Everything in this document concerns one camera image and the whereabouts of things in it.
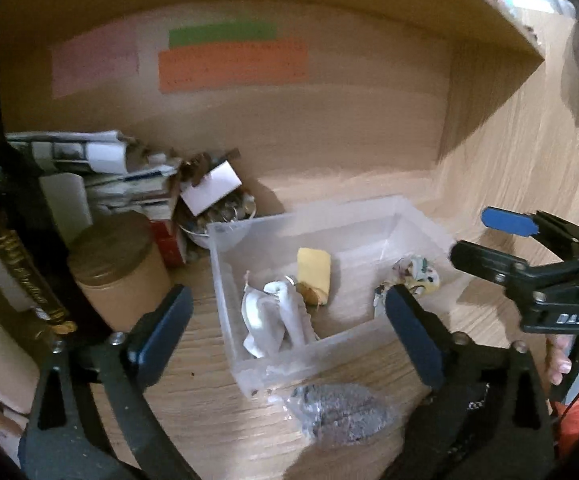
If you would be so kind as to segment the person's right hand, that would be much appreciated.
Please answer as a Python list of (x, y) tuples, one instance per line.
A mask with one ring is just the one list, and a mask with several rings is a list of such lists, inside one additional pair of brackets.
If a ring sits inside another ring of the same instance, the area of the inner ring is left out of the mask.
[(571, 362), (566, 354), (573, 335), (550, 335), (547, 337), (547, 356), (545, 357), (545, 372), (553, 386), (558, 386), (571, 370)]

